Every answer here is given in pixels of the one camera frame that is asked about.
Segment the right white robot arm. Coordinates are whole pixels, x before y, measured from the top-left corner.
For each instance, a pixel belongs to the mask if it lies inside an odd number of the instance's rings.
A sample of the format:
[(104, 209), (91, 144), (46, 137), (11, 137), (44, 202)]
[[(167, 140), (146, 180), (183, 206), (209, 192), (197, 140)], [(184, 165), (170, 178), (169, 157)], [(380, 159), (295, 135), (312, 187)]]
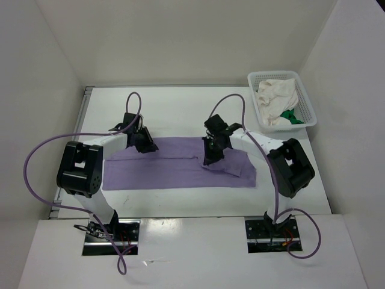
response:
[(236, 149), (248, 155), (264, 160), (271, 173), (274, 186), (274, 207), (266, 215), (274, 225), (285, 222), (292, 211), (289, 201), (315, 177), (311, 165), (300, 142), (294, 138), (276, 140), (262, 134), (244, 129), (241, 124), (228, 125), (204, 123), (206, 136), (204, 141), (203, 164), (210, 166), (224, 159), (224, 151)]

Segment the purple t-shirt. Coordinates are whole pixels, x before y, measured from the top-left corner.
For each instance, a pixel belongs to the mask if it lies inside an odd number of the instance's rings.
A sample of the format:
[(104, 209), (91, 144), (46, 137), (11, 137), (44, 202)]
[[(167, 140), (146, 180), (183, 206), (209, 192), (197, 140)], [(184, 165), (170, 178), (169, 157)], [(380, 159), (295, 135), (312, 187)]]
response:
[(243, 151), (225, 149), (224, 158), (203, 164), (199, 137), (160, 137), (158, 150), (139, 153), (134, 147), (112, 154), (104, 162), (103, 189), (157, 190), (171, 188), (254, 188), (256, 169)]

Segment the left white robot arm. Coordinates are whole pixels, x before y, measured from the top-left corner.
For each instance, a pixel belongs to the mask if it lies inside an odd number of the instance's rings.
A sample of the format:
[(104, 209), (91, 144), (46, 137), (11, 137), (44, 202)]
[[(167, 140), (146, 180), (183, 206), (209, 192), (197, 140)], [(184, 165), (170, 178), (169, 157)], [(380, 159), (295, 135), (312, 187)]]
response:
[(57, 174), (57, 185), (81, 204), (81, 210), (90, 216), (90, 232), (104, 226), (109, 234), (122, 228), (116, 210), (102, 193), (103, 161), (112, 154), (129, 147), (146, 154), (158, 150), (148, 129), (144, 126), (129, 133), (108, 134), (85, 142), (66, 144)]

